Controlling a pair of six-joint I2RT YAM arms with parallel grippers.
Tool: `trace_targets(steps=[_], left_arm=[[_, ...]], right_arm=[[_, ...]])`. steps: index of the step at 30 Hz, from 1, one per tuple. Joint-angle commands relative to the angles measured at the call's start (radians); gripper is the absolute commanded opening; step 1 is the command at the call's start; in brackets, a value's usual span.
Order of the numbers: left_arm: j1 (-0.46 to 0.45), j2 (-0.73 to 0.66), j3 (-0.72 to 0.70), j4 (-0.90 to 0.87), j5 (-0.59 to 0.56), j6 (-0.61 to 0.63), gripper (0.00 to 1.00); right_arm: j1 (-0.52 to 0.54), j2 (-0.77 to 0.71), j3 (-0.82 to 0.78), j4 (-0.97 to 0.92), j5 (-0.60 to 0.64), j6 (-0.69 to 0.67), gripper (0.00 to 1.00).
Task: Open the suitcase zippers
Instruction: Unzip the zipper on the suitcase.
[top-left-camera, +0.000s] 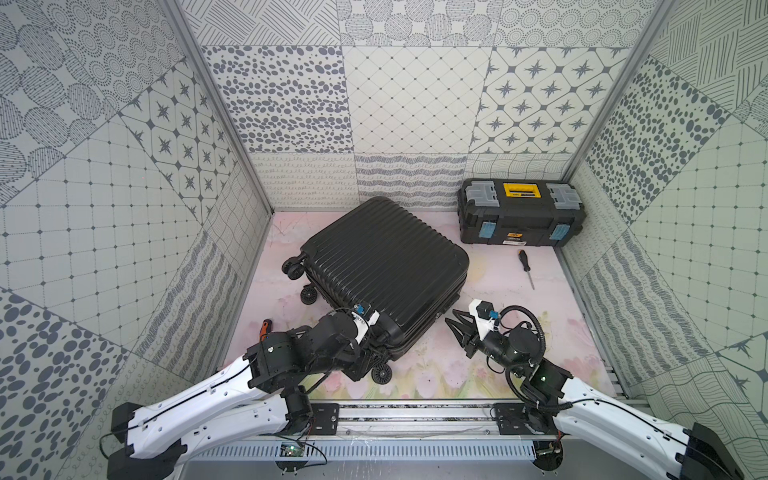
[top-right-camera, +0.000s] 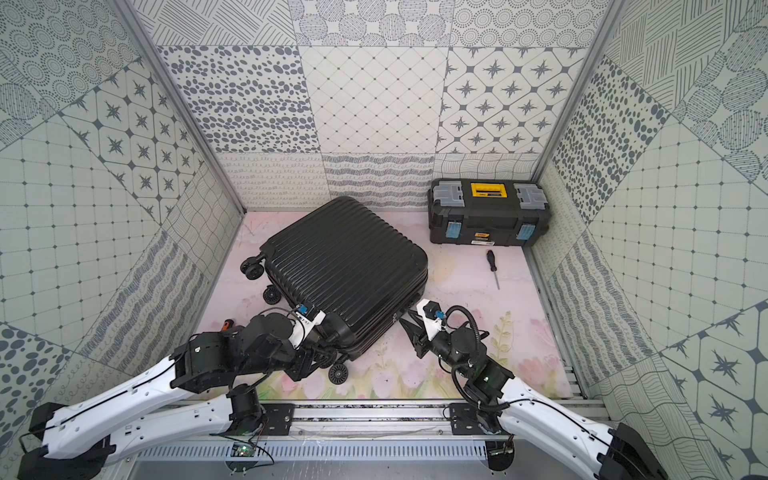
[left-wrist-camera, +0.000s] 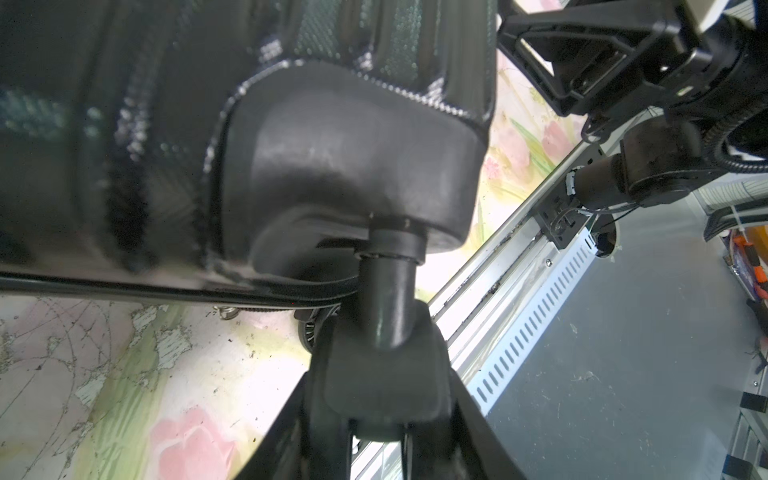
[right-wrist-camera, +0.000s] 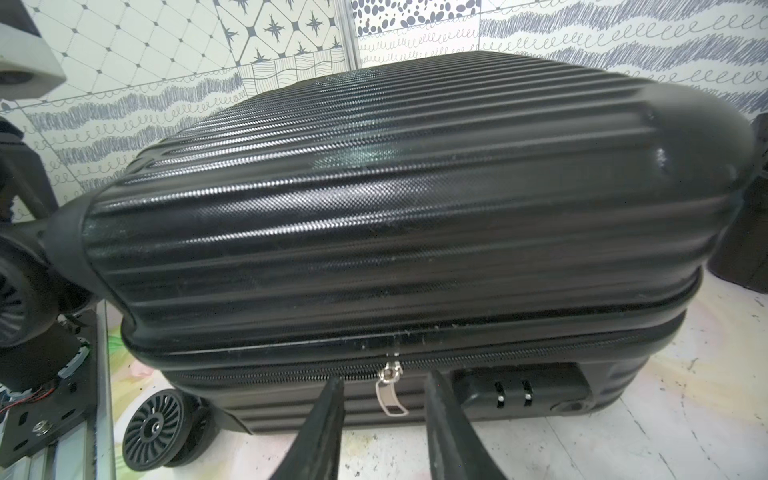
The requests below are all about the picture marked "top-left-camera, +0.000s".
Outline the black ribbed hard-shell suitcase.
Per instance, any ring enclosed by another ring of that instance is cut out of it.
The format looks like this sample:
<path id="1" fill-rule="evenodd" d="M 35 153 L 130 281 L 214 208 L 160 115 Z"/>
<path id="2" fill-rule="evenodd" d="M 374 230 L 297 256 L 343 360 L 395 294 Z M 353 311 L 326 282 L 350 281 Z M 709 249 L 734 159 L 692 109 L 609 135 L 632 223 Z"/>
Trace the black ribbed hard-shell suitcase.
<path id="1" fill-rule="evenodd" d="M 305 304 L 333 310 L 368 304 L 406 329 L 408 351 L 459 299 L 468 276 L 463 248 L 395 201 L 374 197 L 308 239 L 282 272 L 306 277 Z"/>

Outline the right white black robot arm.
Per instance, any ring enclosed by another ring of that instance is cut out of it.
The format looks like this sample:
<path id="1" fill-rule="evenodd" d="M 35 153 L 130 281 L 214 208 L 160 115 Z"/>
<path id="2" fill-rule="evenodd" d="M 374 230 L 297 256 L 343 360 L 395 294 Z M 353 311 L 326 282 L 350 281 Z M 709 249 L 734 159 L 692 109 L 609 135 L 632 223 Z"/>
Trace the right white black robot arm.
<path id="1" fill-rule="evenodd" d="M 454 310 L 446 324 L 468 357 L 481 353 L 499 365 L 536 423 L 549 423 L 650 479 L 743 478 L 712 429 L 653 417 L 547 360 L 544 329 L 530 310 L 519 305 L 496 310 L 475 300 L 466 311 Z"/>

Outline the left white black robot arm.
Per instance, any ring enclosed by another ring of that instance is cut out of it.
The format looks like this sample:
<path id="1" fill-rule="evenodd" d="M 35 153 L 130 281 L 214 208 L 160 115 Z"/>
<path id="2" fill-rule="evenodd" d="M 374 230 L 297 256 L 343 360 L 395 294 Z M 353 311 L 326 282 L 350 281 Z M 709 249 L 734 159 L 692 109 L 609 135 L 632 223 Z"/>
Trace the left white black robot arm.
<path id="1" fill-rule="evenodd" d="M 313 326 L 271 332 L 218 373 L 155 404 L 126 402 L 112 412 L 120 443 L 108 457 L 110 479 L 166 479 L 193 456 L 232 440 L 303 432 L 310 389 L 340 371 L 357 381 L 390 359 L 393 320 L 358 304 Z"/>

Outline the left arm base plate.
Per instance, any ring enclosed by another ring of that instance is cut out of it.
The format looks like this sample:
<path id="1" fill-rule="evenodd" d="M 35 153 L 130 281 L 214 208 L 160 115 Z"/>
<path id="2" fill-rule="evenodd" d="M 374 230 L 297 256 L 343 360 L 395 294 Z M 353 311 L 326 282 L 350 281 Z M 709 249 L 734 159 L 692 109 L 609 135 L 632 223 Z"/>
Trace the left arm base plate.
<path id="1" fill-rule="evenodd" d="M 282 435 L 333 436 L 337 432 L 340 414 L 338 403 L 312 403 L 309 406 L 290 407 L 287 425 Z"/>

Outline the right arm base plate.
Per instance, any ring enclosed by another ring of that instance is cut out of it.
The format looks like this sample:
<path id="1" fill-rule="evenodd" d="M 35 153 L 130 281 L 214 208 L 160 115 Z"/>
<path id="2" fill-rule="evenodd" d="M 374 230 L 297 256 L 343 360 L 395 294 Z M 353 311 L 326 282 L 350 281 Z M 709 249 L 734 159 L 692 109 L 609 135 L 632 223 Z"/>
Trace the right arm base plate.
<path id="1" fill-rule="evenodd" d="M 495 403 L 490 410 L 500 435 L 555 435 L 552 417 L 520 402 Z"/>

